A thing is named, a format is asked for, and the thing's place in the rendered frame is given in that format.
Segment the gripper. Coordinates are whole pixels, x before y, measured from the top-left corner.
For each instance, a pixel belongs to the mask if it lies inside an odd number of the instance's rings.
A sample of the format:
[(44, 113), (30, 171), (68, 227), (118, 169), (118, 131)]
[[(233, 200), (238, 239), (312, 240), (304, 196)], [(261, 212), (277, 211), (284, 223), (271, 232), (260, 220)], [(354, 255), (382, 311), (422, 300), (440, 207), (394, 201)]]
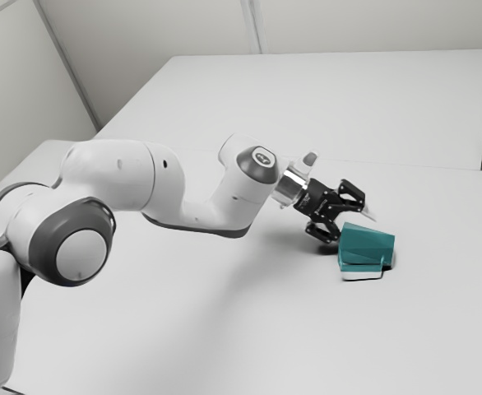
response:
[(339, 212), (357, 212), (371, 221), (376, 221), (375, 214), (366, 203), (365, 192), (347, 179), (342, 179), (335, 191), (317, 179), (310, 179), (294, 209), (310, 218), (305, 232), (313, 238), (331, 244), (341, 237), (341, 230), (335, 223)]

